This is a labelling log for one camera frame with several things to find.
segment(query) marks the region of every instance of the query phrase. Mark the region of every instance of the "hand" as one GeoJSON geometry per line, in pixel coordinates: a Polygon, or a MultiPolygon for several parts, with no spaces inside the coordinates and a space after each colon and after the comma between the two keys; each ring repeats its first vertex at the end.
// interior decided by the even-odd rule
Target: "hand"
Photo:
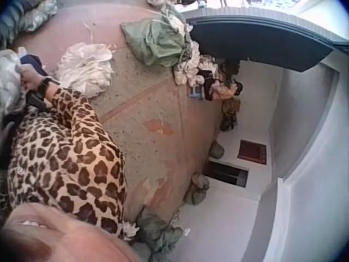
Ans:
{"type": "Polygon", "coordinates": [[[22,64],[16,66],[16,71],[21,75],[21,81],[26,90],[36,91],[45,78],[35,71],[31,64],[22,64]]]}

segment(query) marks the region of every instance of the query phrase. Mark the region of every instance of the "leopard print sleeve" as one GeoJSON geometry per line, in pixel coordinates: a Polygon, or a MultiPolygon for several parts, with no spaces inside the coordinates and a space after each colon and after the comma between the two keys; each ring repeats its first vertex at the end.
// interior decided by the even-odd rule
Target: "leopard print sleeve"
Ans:
{"type": "Polygon", "coordinates": [[[80,92],[60,88],[52,105],[70,130],[70,142],[57,152],[58,161],[63,160],[61,173],[68,174],[63,182],[69,185],[69,198],[60,198],[59,206],[120,236],[127,189],[123,154],[80,92]],[[71,203],[73,210],[67,209],[71,203]]]}

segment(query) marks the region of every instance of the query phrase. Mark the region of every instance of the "black watch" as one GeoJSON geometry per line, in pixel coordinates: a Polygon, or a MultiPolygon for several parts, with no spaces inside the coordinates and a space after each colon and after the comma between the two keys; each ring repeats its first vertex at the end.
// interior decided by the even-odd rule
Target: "black watch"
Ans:
{"type": "Polygon", "coordinates": [[[45,77],[41,81],[41,83],[39,84],[38,89],[37,89],[37,95],[41,100],[44,100],[44,98],[46,96],[46,91],[50,85],[50,82],[56,83],[52,78],[45,77]]]}

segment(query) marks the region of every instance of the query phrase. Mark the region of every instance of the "leopard print top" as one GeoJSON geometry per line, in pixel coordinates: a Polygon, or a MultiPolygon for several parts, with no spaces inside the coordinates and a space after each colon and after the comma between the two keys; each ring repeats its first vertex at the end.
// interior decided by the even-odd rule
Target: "leopard print top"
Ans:
{"type": "Polygon", "coordinates": [[[86,97],[60,88],[51,112],[30,112],[12,145],[10,207],[37,202],[121,237],[124,156],[86,97]]]}

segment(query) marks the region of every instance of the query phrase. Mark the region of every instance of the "green plastic bag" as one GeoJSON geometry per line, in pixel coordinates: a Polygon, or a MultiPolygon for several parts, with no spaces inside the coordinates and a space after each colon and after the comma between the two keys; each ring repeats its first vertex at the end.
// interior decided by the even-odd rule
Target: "green plastic bag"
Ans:
{"type": "Polygon", "coordinates": [[[182,35],[171,25],[174,16],[186,24],[185,18],[170,6],[163,7],[158,18],[121,24],[127,46],[141,63],[171,67],[190,59],[189,32],[184,26],[182,35]]]}

